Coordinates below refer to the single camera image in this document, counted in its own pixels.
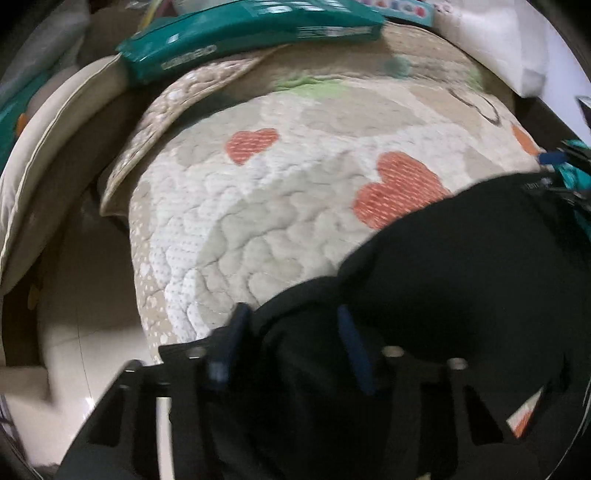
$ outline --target white pillow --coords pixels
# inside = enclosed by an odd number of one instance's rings
[[[548,65],[546,20],[527,0],[427,0],[434,28],[522,97],[541,94]]]

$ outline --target orange heart pattern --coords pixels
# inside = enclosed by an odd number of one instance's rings
[[[537,155],[540,153],[540,149],[535,146],[530,136],[526,134],[521,128],[515,124],[511,124],[511,129],[513,130],[514,137],[517,139],[521,145],[521,148],[523,148],[526,153],[529,153],[530,155]]]
[[[406,153],[381,154],[378,172],[383,183],[364,185],[353,203],[357,218],[374,230],[450,194],[437,175]]]
[[[275,128],[256,132],[236,132],[226,143],[226,152],[236,165],[244,165],[253,155],[265,151],[279,139]]]

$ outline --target black cloth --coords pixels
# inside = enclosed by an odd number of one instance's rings
[[[507,471],[535,472],[523,478],[552,472],[579,428],[591,372],[591,248],[570,207],[524,189],[540,177],[493,179],[412,213],[355,251],[336,278],[293,287],[254,313],[259,343],[238,387],[250,396],[237,404],[269,465],[287,478],[380,478],[397,415],[380,348],[399,345],[433,364],[465,358],[471,372],[471,432],[454,426],[445,379],[421,385],[417,476],[473,472],[458,438],[501,442],[498,426],[542,387],[519,442],[533,456],[503,455]],[[375,367],[373,397],[359,393],[339,339],[342,304]],[[526,456],[535,468],[511,463]],[[498,478],[490,467],[479,477]]]

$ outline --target white floor tile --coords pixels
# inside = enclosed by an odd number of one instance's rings
[[[30,461],[48,465],[61,462],[123,364],[151,362],[135,306],[129,241],[88,198],[69,219],[37,311],[51,398],[8,402]]]
[[[140,325],[91,333],[80,339],[80,347],[90,394],[95,401],[100,400],[115,375],[129,360],[152,363]]]
[[[43,352],[50,381],[47,401],[7,397],[28,458],[33,465],[60,463],[80,426],[94,408],[78,340]]]

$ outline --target beige quilted mat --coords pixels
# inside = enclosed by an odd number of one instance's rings
[[[478,91],[472,62],[420,30],[389,31],[388,41],[315,56],[309,46],[251,56],[250,73],[209,104],[201,97],[165,135],[163,106],[186,105],[196,87],[183,86],[185,76],[157,100],[160,113],[148,111],[103,209],[128,212],[155,357],[158,345],[206,336],[238,301],[257,306],[333,274],[369,235],[413,210],[537,168],[537,147],[497,98]]]

